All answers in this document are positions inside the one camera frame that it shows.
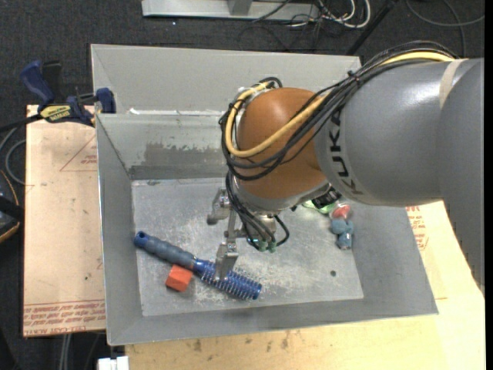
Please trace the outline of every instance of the cardboard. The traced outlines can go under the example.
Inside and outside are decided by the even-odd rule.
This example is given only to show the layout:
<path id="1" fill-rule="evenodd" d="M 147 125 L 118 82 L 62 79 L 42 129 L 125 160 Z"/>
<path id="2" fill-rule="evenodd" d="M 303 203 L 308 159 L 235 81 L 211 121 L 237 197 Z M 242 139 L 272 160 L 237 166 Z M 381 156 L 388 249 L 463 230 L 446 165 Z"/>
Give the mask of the cardboard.
<path id="1" fill-rule="evenodd" d="M 44 120 L 26 129 L 22 334 L 103 330 L 96 131 Z"/>

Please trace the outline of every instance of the clamp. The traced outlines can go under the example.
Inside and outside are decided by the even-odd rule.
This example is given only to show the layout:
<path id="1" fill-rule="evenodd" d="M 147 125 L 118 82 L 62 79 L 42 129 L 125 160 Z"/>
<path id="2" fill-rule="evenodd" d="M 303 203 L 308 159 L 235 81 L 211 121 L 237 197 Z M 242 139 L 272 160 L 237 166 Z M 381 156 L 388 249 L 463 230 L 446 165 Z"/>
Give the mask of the clamp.
<path id="1" fill-rule="evenodd" d="M 61 69 L 59 62 L 42 65 L 41 61 L 35 60 L 21 71 L 20 77 L 24 85 L 42 100 L 37 116 L 30 120 L 45 119 L 50 123 L 78 122 L 94 126 L 95 114 L 116 112 L 115 99 L 108 88 L 97 89 L 96 94 L 79 95 L 77 92 L 76 96 L 68 96 L 64 103 L 56 103 L 56 99 L 59 99 Z M 85 105 L 93 103 L 99 105 L 95 112 L 91 113 Z"/>

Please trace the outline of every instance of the orange block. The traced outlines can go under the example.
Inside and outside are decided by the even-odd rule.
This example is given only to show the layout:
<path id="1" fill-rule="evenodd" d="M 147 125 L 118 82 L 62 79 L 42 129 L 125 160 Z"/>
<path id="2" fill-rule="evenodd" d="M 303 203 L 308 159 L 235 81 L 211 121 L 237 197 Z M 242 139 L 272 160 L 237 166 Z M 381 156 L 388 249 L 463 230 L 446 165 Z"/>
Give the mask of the orange block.
<path id="1" fill-rule="evenodd" d="M 193 272 L 191 270 L 181 267 L 178 264 L 174 264 L 166 279 L 166 286 L 175 291 L 183 292 L 188 287 L 192 276 Z"/>

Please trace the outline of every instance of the yellow cable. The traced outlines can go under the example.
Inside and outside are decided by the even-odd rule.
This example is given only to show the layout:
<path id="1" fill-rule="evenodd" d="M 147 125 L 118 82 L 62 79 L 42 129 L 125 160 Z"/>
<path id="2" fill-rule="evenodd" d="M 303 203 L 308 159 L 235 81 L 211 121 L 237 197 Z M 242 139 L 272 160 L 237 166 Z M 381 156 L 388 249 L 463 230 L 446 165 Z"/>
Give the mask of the yellow cable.
<path id="1" fill-rule="evenodd" d="M 443 55 L 439 52 L 409 52 L 409 53 L 404 53 L 399 56 L 395 56 L 394 58 L 390 58 L 389 60 L 386 60 L 385 62 L 382 62 L 381 65 L 392 63 L 392 62 L 399 62 L 401 60 L 406 60 L 406 59 L 428 59 L 428 60 L 434 60 L 434 61 L 439 61 L 439 62 L 450 62 L 454 60 L 453 58 Z M 238 99 L 243 99 L 244 97 L 250 96 L 253 92 L 251 91 L 250 93 L 247 94 L 248 91 L 245 93 L 242 93 Z M 228 115 L 228 120 L 226 122 L 226 132 L 225 132 L 225 140 L 226 140 L 226 148 L 228 151 L 237 157 L 251 157 L 255 156 L 258 153 L 263 152 L 266 150 L 269 146 L 271 146 L 273 143 L 275 143 L 279 138 L 281 138 L 284 134 L 286 134 L 289 130 L 292 130 L 293 127 L 298 125 L 299 123 L 302 123 L 310 114 L 317 109 L 317 107 L 325 100 L 324 97 L 313 101 L 304 111 L 302 111 L 299 115 L 295 116 L 292 120 L 290 120 L 286 125 L 278 129 L 272 136 L 270 136 L 268 139 L 264 140 L 262 143 L 260 143 L 257 146 L 254 146 L 253 148 L 250 148 L 249 150 L 238 150 L 237 148 L 234 147 L 233 142 L 231 140 L 232 134 L 233 134 L 233 122 L 236 119 L 237 115 L 237 109 L 238 107 L 236 106 L 237 104 L 239 105 L 241 102 L 236 102 L 234 106 L 236 108 L 233 108 L 235 112 L 231 111 L 230 114 Z"/>

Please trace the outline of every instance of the blue brush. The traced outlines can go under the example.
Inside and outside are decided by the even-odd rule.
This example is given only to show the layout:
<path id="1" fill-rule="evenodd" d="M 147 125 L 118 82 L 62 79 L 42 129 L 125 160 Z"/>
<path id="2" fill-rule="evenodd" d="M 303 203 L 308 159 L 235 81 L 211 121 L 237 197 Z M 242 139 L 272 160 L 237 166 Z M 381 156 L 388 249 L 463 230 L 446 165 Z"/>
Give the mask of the blue brush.
<path id="1" fill-rule="evenodd" d="M 133 243 L 137 247 L 145 249 L 150 254 L 155 254 L 164 261 L 178 264 L 193 271 L 202 281 L 231 294 L 235 298 L 255 300 L 259 297 L 260 291 L 262 290 L 260 283 L 233 270 L 229 271 L 223 280 L 216 280 L 214 278 L 216 265 L 213 262 L 197 259 L 190 252 L 184 251 L 180 247 L 160 240 L 157 237 L 149 236 L 143 231 L 136 234 Z"/>

